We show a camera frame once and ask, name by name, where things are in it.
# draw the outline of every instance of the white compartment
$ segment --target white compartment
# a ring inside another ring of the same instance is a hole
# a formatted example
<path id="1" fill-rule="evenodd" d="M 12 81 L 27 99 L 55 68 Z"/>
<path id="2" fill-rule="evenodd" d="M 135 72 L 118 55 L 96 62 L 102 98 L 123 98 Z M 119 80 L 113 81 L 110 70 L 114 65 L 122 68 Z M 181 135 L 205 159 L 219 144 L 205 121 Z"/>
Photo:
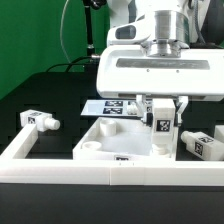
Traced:
<path id="1" fill-rule="evenodd" d="M 154 155 L 152 153 L 151 128 L 145 126 L 141 121 L 98 118 L 73 149 L 73 159 L 134 161 L 150 160 L 153 157 L 153 159 L 175 160 L 178 129 L 175 128 L 174 132 L 174 139 L 168 145 L 167 154 Z M 83 144 L 92 141 L 101 143 L 102 148 L 100 150 L 83 150 Z"/>

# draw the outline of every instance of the green backdrop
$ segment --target green backdrop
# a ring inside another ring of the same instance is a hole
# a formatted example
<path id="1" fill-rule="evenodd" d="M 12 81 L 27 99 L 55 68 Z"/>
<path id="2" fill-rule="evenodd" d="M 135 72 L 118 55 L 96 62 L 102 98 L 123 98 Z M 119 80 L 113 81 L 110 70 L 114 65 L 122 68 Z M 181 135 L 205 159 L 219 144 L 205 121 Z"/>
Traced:
<path id="1" fill-rule="evenodd" d="M 67 62 L 60 45 L 60 22 L 66 0 L 0 2 L 0 99 L 30 75 Z M 92 11 L 96 52 L 105 48 L 107 7 Z M 82 0 L 71 0 L 64 24 L 64 44 L 71 59 L 86 55 Z"/>

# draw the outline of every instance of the black table surface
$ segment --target black table surface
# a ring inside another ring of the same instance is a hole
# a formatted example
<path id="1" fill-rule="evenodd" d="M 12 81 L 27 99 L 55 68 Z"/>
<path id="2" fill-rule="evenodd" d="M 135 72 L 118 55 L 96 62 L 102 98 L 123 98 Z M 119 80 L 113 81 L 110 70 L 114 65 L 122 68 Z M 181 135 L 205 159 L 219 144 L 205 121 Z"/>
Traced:
<path id="1" fill-rule="evenodd" d="M 32 75 L 0 100 L 0 153 L 21 130 L 19 114 L 34 109 L 52 113 L 61 128 L 39 132 L 27 158 L 72 159 L 96 120 L 81 110 L 96 98 L 94 74 Z M 180 133 L 212 136 L 224 123 L 224 102 L 190 102 L 183 119 Z M 199 160 L 181 141 L 176 159 Z M 223 197 L 224 187 L 0 184 L 0 223 L 223 223 Z"/>

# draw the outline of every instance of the white robot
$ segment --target white robot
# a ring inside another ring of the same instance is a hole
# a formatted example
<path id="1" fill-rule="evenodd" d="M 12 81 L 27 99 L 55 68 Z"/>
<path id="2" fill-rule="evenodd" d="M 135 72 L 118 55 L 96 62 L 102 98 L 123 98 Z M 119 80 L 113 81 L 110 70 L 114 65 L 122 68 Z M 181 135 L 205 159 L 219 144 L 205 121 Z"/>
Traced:
<path id="1" fill-rule="evenodd" d="M 205 44 L 200 29 L 210 0 L 135 0 L 136 18 L 128 23 L 130 2 L 108 1 L 111 29 L 97 90 L 103 98 L 135 100 L 127 115 L 151 126 L 151 152 L 171 153 L 188 99 L 223 98 L 224 50 L 190 49 L 198 38 Z"/>

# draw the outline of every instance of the marker sticker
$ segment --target marker sticker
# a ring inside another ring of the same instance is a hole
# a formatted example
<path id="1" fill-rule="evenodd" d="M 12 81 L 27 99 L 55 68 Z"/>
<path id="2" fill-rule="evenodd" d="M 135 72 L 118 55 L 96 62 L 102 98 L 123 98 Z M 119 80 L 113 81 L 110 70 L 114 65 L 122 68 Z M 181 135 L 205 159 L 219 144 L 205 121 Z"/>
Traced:
<path id="1" fill-rule="evenodd" d="M 128 161 L 129 158 L 126 156 L 115 156 L 114 160 L 118 160 L 118 161 Z"/>
<path id="2" fill-rule="evenodd" d="M 122 114 L 122 108 L 104 108 L 103 114 Z"/>
<path id="3" fill-rule="evenodd" d="M 195 142 L 195 150 L 194 150 L 197 154 L 199 154 L 200 156 L 202 156 L 203 154 L 203 145 Z"/>
<path id="4" fill-rule="evenodd" d="M 199 138 L 198 140 L 204 142 L 204 143 L 209 143 L 209 142 L 213 142 L 214 140 L 209 138 L 209 137 L 203 137 L 203 138 Z"/>
<path id="5" fill-rule="evenodd" d="M 106 101 L 105 107 L 123 107 L 123 101 Z"/>
<path id="6" fill-rule="evenodd" d="M 35 117 L 41 115 L 42 113 L 40 112 L 33 112 L 31 113 L 28 117 L 27 117 L 27 121 L 28 121 L 28 124 L 36 124 L 36 119 Z"/>
<path id="7" fill-rule="evenodd" d="M 157 120 L 156 131 L 169 132 L 170 131 L 170 120 Z"/>

